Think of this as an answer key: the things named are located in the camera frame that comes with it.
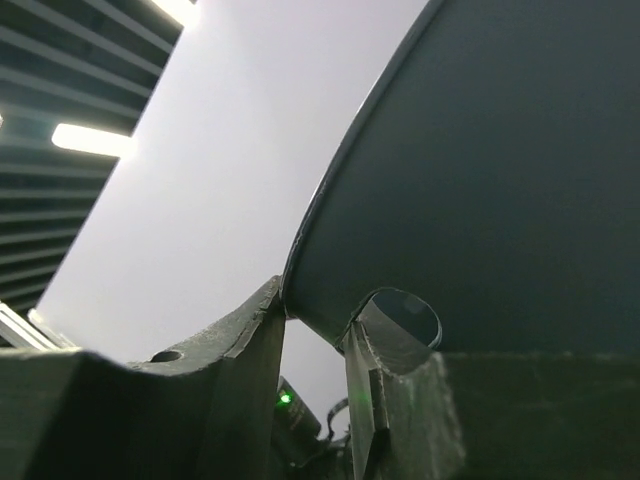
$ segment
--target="white wall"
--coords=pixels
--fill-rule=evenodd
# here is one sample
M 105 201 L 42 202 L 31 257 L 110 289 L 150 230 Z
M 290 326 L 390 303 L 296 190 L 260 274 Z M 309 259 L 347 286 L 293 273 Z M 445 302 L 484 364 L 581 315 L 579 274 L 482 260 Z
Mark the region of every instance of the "white wall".
M 282 273 L 338 143 L 425 3 L 199 0 L 136 152 L 37 307 L 45 322 L 145 359 Z M 299 322 L 282 370 L 322 418 L 346 395 L 343 359 Z

